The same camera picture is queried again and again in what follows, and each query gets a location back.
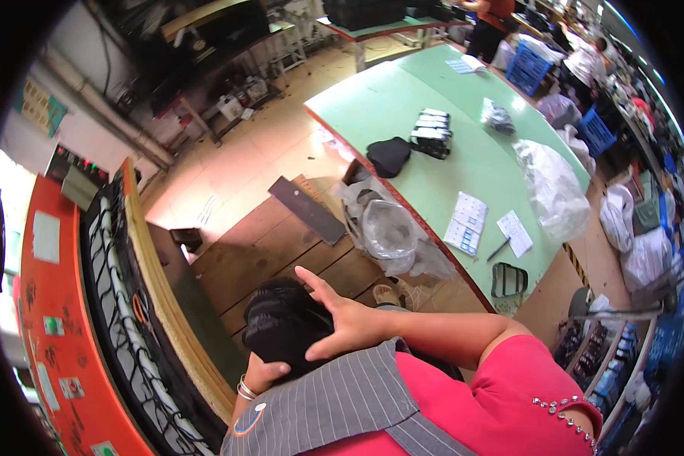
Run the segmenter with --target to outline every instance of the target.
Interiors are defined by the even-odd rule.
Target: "cable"
[[[94,18],[94,22],[99,28],[99,34],[101,35],[101,46],[104,48],[104,59],[106,60],[106,79],[104,79],[104,90],[101,94],[106,97],[106,91],[109,89],[109,79],[111,78],[111,60],[109,59],[109,48],[106,46],[106,31],[96,13],[92,11],[91,5],[88,5],[88,2],[84,2],[84,6],[89,14],[91,14],[91,17]]]

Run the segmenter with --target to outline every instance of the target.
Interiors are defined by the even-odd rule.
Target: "control panel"
[[[46,177],[58,184],[63,184],[63,180],[68,175],[68,169],[72,166],[99,188],[109,183],[109,173],[61,144],[58,144],[56,150],[53,151],[46,169]]]

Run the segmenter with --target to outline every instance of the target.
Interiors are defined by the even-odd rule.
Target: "silver bracelet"
[[[237,391],[238,391],[238,395],[240,397],[242,397],[243,399],[246,399],[248,402],[253,401],[254,398],[246,396],[246,394],[241,391],[241,388],[237,388]]]
[[[256,397],[258,397],[258,395],[256,393],[254,393],[253,391],[251,391],[246,386],[246,383],[244,383],[245,378],[246,378],[246,374],[241,375],[241,380],[238,382],[237,391],[239,394],[241,394],[241,390],[242,390],[245,393],[244,397],[250,396],[251,399],[249,399],[249,400],[253,401]]]

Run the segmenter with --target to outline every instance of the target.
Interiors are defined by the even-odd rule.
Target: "sandal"
[[[378,305],[392,304],[393,306],[401,306],[401,300],[397,298],[395,291],[389,285],[375,285],[373,297]]]

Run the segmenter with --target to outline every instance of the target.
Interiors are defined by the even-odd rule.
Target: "striped gray apron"
[[[405,386],[396,337],[330,361],[251,402],[221,454],[292,456],[372,431],[385,431],[412,456],[474,456],[421,414]]]

